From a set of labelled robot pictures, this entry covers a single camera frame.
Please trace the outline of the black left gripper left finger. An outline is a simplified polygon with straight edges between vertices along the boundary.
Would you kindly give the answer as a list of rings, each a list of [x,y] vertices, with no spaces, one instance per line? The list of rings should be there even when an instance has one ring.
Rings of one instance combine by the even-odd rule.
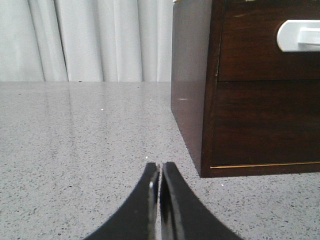
[[[154,240],[160,171],[148,162],[144,172],[122,206],[87,240]]]

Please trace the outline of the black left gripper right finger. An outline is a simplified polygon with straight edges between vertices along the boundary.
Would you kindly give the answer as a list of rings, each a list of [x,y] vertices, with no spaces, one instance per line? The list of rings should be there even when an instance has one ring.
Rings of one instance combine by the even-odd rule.
[[[173,162],[162,167],[160,212],[163,240],[241,239],[201,203]]]

